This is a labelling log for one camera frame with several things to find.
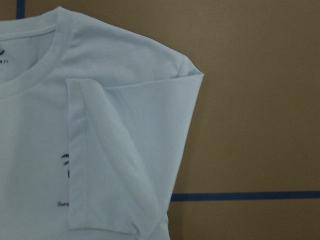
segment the blue tape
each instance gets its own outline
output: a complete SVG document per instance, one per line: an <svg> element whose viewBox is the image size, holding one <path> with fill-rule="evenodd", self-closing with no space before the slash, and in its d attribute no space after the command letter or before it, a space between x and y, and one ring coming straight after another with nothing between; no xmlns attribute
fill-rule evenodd
<svg viewBox="0 0 320 240"><path fill-rule="evenodd" d="M174 193L171 202L319 199L320 191Z"/></svg>
<svg viewBox="0 0 320 240"><path fill-rule="evenodd" d="M17 0L16 1L16 19L24 19L26 12L26 1Z"/></svg>

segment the crew neckline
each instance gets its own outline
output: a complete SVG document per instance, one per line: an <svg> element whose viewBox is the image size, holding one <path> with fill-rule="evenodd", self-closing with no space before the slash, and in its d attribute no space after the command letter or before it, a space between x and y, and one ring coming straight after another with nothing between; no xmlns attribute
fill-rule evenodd
<svg viewBox="0 0 320 240"><path fill-rule="evenodd" d="M0 21L0 40L36 36L55 30L48 51L37 63L17 77L0 83L0 100L33 87L54 69L71 36L72 13L73 11L58 6L41 15Z"/></svg>

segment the white fabric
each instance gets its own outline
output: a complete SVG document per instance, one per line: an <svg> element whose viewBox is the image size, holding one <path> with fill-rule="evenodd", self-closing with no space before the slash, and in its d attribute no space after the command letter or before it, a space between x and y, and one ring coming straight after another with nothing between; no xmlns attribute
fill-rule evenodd
<svg viewBox="0 0 320 240"><path fill-rule="evenodd" d="M169 240L204 74L61 6L0 21L0 49L0 240Z"/></svg>

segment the shirt sleeve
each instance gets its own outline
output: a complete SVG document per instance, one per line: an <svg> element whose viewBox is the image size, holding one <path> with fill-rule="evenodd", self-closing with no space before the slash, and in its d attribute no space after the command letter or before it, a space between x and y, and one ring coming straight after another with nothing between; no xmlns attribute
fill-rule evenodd
<svg viewBox="0 0 320 240"><path fill-rule="evenodd" d="M179 67L170 78L115 86L66 79L70 229L147 240L167 217L204 77L175 54Z"/></svg>

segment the brown background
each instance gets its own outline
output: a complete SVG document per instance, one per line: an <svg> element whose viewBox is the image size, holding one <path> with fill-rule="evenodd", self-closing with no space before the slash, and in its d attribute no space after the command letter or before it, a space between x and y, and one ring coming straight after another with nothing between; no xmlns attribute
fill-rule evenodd
<svg viewBox="0 0 320 240"><path fill-rule="evenodd" d="M320 1L26 0L152 38L205 74L175 193L320 190ZM0 19L16 2L0 1ZM319 240L320 199L172 202L172 240Z"/></svg>

